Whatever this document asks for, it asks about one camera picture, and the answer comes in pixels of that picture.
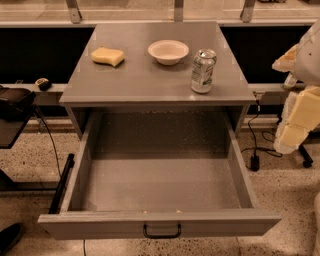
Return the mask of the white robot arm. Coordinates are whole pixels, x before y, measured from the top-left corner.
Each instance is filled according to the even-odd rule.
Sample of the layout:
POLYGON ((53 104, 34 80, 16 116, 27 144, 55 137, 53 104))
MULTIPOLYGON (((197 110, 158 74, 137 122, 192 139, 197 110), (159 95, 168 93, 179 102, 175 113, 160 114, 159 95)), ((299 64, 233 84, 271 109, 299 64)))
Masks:
POLYGON ((274 149, 290 154, 320 124, 320 20, 272 68, 289 73, 284 82, 286 89, 293 89, 297 81, 305 85, 299 93, 289 93, 276 131, 274 149))

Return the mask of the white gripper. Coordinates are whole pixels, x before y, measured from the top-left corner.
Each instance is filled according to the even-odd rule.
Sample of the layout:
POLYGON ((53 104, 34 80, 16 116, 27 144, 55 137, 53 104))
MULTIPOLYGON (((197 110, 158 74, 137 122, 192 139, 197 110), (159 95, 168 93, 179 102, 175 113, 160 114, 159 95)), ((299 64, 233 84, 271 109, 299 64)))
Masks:
MULTIPOLYGON (((293 72, 298 45, 292 46, 272 64, 279 72, 293 72)), ((280 154, 291 154, 320 124, 320 87, 309 86, 290 92, 285 100, 273 147, 280 154)))

